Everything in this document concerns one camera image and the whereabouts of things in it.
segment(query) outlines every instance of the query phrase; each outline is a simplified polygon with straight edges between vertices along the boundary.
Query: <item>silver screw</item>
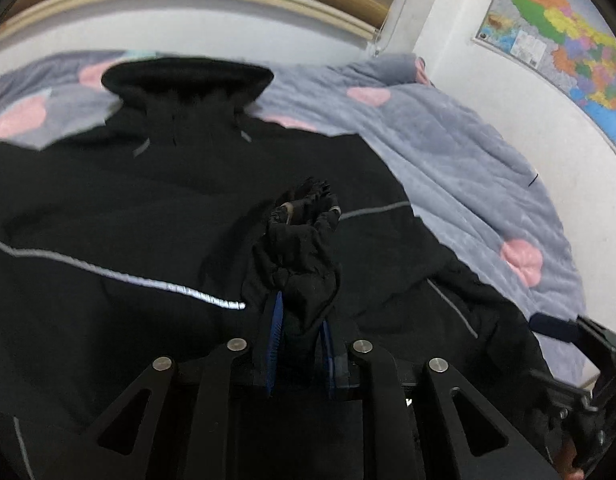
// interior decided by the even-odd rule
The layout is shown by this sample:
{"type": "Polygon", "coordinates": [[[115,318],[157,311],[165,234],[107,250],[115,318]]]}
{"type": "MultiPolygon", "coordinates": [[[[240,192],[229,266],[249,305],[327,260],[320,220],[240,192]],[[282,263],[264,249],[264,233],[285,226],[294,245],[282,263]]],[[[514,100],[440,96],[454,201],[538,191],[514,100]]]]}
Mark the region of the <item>silver screw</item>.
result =
{"type": "Polygon", "coordinates": [[[441,357],[434,357],[428,363],[430,369],[438,374],[442,374],[444,371],[448,370],[448,361],[445,359],[441,359],[441,357]]]}
{"type": "Polygon", "coordinates": [[[373,344],[370,341],[366,341],[365,339],[359,339],[352,343],[352,348],[354,348],[360,354],[367,354],[373,349],[373,344]]]}
{"type": "Polygon", "coordinates": [[[169,370],[171,366],[172,366],[172,359],[170,359],[169,357],[157,357],[152,362],[152,367],[158,372],[169,370]]]}
{"type": "Polygon", "coordinates": [[[245,350],[247,346],[248,343],[246,342],[246,340],[240,337],[235,337],[234,339],[230,339],[230,341],[228,341],[228,348],[233,352],[240,352],[242,350],[245,350]]]}

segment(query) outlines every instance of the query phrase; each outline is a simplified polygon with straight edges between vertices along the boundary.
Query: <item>triangular cutout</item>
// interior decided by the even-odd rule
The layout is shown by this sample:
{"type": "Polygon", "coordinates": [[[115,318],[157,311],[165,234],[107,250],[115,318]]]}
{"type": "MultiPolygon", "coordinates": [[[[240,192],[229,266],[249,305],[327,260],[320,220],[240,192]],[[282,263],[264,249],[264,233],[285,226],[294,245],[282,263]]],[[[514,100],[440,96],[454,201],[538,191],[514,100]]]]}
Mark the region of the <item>triangular cutout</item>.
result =
{"type": "Polygon", "coordinates": [[[453,393],[453,402],[473,456],[483,456],[506,446],[508,441],[504,434],[493,426],[461,390],[453,393]]]}
{"type": "Polygon", "coordinates": [[[130,455],[149,399],[150,390],[141,390],[136,394],[101,434],[97,444],[122,455],[130,455]]]}

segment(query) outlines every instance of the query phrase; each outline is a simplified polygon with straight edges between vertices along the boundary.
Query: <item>map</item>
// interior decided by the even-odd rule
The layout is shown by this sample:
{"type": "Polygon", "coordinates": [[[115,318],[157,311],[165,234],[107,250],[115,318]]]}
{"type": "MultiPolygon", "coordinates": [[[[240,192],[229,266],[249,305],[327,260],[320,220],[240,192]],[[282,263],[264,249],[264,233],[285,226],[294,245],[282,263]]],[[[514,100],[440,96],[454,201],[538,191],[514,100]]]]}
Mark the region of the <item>map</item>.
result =
{"type": "Polygon", "coordinates": [[[493,0],[477,38],[561,89],[616,146],[616,38],[590,0],[493,0]]]}

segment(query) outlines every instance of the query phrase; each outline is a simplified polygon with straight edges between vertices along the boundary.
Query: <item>gray blanket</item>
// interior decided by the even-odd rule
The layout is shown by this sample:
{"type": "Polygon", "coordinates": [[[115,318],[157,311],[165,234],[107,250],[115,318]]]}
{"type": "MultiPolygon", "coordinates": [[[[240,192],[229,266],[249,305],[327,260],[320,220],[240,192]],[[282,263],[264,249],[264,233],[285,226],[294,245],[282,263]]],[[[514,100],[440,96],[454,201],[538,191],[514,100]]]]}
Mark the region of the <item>gray blanket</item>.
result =
{"type": "MultiPolygon", "coordinates": [[[[146,56],[60,54],[0,76],[0,137],[42,148],[103,123],[118,101],[101,87],[102,73],[146,56]]],[[[249,111],[329,136],[359,133],[403,184],[415,215],[525,316],[584,313],[570,245],[541,179],[475,112],[415,83],[415,59],[271,66],[275,80],[249,111]]],[[[583,357],[572,346],[540,343],[553,373],[578,382],[583,357]]]]}

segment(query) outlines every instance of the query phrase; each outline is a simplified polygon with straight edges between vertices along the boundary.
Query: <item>black jacket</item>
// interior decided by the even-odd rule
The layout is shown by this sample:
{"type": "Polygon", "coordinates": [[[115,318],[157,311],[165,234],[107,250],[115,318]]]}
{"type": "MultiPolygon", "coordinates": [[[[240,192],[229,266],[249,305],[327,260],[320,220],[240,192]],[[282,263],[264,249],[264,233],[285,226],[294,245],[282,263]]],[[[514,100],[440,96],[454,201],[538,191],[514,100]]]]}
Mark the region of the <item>black jacket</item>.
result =
{"type": "Polygon", "coordinates": [[[333,305],[359,336],[416,364],[443,357],[486,392],[547,371],[518,308],[413,216],[360,137],[243,113],[272,78],[206,59],[123,64],[104,76],[124,102],[105,126],[42,152],[0,143],[0,412],[78,431],[155,357],[256,338],[252,246],[308,176],[339,197],[333,305]]]}

